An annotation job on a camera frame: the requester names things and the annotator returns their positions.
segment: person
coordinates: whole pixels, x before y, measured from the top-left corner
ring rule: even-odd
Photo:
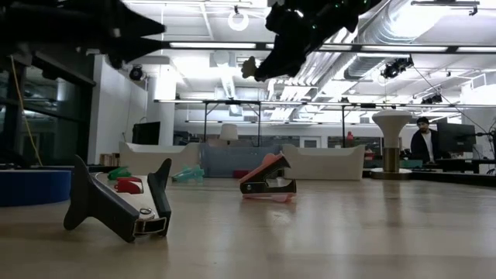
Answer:
[[[412,159],[428,164],[435,163],[441,158],[439,135],[437,131],[429,128],[429,120],[426,117],[417,119],[417,127],[418,131],[412,137]]]

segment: cable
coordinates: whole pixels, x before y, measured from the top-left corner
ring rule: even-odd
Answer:
[[[24,112],[24,101],[22,100],[21,90],[19,89],[19,81],[17,80],[17,73],[15,69],[16,63],[14,62],[14,56],[11,55],[10,60],[12,62],[12,73],[14,74],[14,81],[16,82],[15,89],[17,90],[17,95],[19,96],[19,104],[21,106],[22,116],[24,116],[24,123],[26,124],[26,129],[28,130],[29,139],[31,140],[31,145],[33,146],[34,153],[36,154],[38,164],[40,164],[40,167],[42,167],[43,164],[41,163],[40,153],[38,152],[38,148],[36,148],[36,144],[34,143],[33,135],[31,134],[31,129],[29,128],[28,118],[26,117],[26,114]]]
[[[457,108],[453,103],[450,102],[450,100],[448,100],[446,97],[444,97],[443,94],[441,94],[441,92],[439,90],[437,90],[434,85],[432,85],[428,80],[427,78],[424,77],[424,75],[422,73],[420,73],[419,69],[417,69],[417,67],[413,66],[413,68],[417,71],[418,74],[420,74],[420,76],[424,79],[425,82],[427,82],[428,85],[430,85],[431,88],[433,88],[434,90],[436,90],[436,93],[439,94],[439,96],[441,96],[441,98],[443,98],[448,104],[450,104],[451,106],[453,106],[461,115],[465,116],[467,119],[469,119],[475,126],[479,127],[482,132],[488,134],[488,132],[482,128],[481,125],[477,124],[474,120],[472,120],[472,118],[468,117],[465,113],[463,113],[459,108]],[[493,145],[491,143],[492,139],[490,136],[487,136],[487,139],[489,140],[489,146],[491,147],[491,152],[493,153],[493,156],[494,158],[496,158],[496,153],[494,153],[494,148],[493,148]]]

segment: table surface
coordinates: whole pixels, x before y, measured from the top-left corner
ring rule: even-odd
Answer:
[[[68,202],[0,208],[1,278],[496,277],[496,191],[428,181],[299,181],[288,204],[231,179],[172,184],[167,239],[125,243]]]

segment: lamp shade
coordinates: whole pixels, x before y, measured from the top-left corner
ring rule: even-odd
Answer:
[[[372,115],[372,120],[384,134],[384,148],[399,148],[398,139],[401,129],[412,119],[410,112],[402,110],[384,110]]]
[[[238,126],[223,124],[220,130],[220,140],[238,140]]]

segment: green object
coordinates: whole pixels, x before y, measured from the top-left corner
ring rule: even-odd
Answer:
[[[127,167],[118,167],[108,173],[107,178],[110,181],[117,180],[118,177],[131,177],[132,174],[127,171]]]

